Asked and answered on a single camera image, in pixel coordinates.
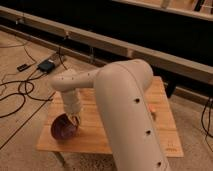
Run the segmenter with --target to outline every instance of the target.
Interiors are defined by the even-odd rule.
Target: black cable
[[[8,98],[10,96],[14,96],[14,95],[18,95],[18,96],[23,97],[23,102],[21,103],[21,105],[17,109],[15,109],[14,111],[12,111],[12,112],[10,112],[8,114],[1,115],[0,118],[5,118],[5,117],[8,117],[8,116],[18,112],[24,106],[24,104],[26,103],[26,97],[23,94],[20,94],[20,93],[11,93],[11,94],[1,98],[0,101],[4,100],[4,99],[6,99],[6,98]]]
[[[200,11],[202,6],[203,6],[203,4],[204,4],[204,1],[205,0],[198,0],[196,6],[194,8],[194,11]]]
[[[20,41],[20,40],[18,40],[18,41],[19,41],[21,44],[0,46],[0,48],[4,49],[4,48],[15,48],[15,47],[22,47],[22,46],[25,46],[25,45],[27,45],[27,44],[29,43],[29,41],[30,41],[30,36],[29,36],[29,39],[27,39],[26,42],[22,42],[22,41]]]
[[[21,40],[19,40],[19,39],[17,38],[17,36],[15,36],[15,38],[16,38],[17,41],[19,41],[19,42],[21,42],[21,43],[23,44],[23,48],[24,48],[25,53],[26,53],[27,56],[33,61],[33,63],[30,64],[30,65],[32,66],[32,65],[37,64],[37,61],[30,55],[30,53],[29,53],[28,50],[26,49],[26,46],[25,46],[26,44],[24,44]]]
[[[49,99],[51,99],[53,97],[55,93],[52,93],[49,96]],[[34,111],[32,113],[32,115],[4,142],[4,144],[2,144],[2,146],[0,147],[0,150],[2,150],[2,148],[5,147],[5,145],[7,145],[7,143],[27,124],[27,122],[47,103],[47,101],[44,101],[39,107],[38,109],[36,109],[36,111]]]
[[[24,16],[24,9],[25,9],[25,6],[24,6],[24,2],[22,1],[22,0],[20,0],[19,1],[20,2],[20,6],[21,6],[21,8],[22,8],[22,17],[24,18],[25,16]]]
[[[26,103],[26,96],[28,96],[35,88],[34,84],[32,82],[30,82],[30,81],[37,80],[37,79],[41,78],[42,76],[44,76],[44,74],[41,74],[41,75],[39,75],[37,77],[30,78],[36,71],[37,71],[37,69],[34,70],[28,76],[28,78],[26,80],[14,80],[14,81],[8,81],[8,82],[4,82],[4,83],[0,84],[0,86],[4,86],[4,85],[7,85],[7,84],[20,83],[19,87],[18,87],[18,93],[11,93],[11,94],[1,98],[0,101],[5,100],[6,98],[9,98],[9,97],[14,96],[14,95],[16,95],[16,96],[18,95],[18,96],[22,96],[23,97],[23,102],[17,109],[15,109],[14,111],[12,111],[10,113],[7,113],[7,114],[1,114],[0,118],[5,118],[5,117],[8,117],[8,116],[18,112],[24,106],[24,104]],[[23,85],[23,83],[25,85],[25,89],[24,89],[25,92],[24,93],[21,91],[21,86],[20,86],[21,84]],[[30,90],[27,90],[27,84],[31,85],[31,89]],[[39,100],[39,101],[51,101],[52,100],[52,99],[37,99],[37,98],[33,98],[31,96],[28,96],[28,97],[32,98],[33,100]]]
[[[204,124],[204,115],[205,115],[205,111],[206,111],[206,109],[207,109],[207,107],[208,106],[210,106],[210,107],[212,107],[212,105],[211,105],[211,101],[212,101],[213,99],[211,98],[211,97],[209,97],[209,99],[207,100],[207,102],[206,102],[206,104],[205,104],[205,107],[204,107],[204,109],[203,109],[203,112],[202,112],[202,115],[201,115],[201,125],[202,125],[202,128],[203,128],[203,130],[205,131],[205,133],[209,136],[209,137],[211,137],[211,138],[213,138],[213,135],[208,131],[208,129],[206,129],[206,127],[205,127],[205,124]]]
[[[213,14],[213,1],[212,1],[212,6],[211,6],[212,8],[211,8],[211,14]]]
[[[18,74],[18,72],[14,73],[14,74],[5,74],[5,75],[2,77],[1,82],[4,83],[4,79],[6,79],[7,76],[9,76],[9,75],[17,75],[17,74]],[[4,88],[2,89],[2,91],[1,91],[1,93],[0,93],[0,96],[2,96],[2,95],[4,94],[4,92],[5,92],[6,89],[7,89],[7,86],[4,85]]]
[[[210,125],[211,125],[211,108],[212,108],[212,105],[213,105],[213,99],[212,99],[210,107],[209,107],[209,118],[208,118],[208,126],[207,126],[207,132],[208,133],[209,133],[209,130],[210,130]],[[209,149],[213,152],[213,149],[212,149],[212,147],[209,144],[208,139],[207,139],[208,138],[208,133],[206,133],[205,141],[206,141],[206,144],[208,145]]]
[[[61,46],[59,46],[59,48],[58,48],[58,56],[59,56],[60,62],[63,65],[64,69],[67,70],[67,67],[64,65],[64,62],[61,59]]]

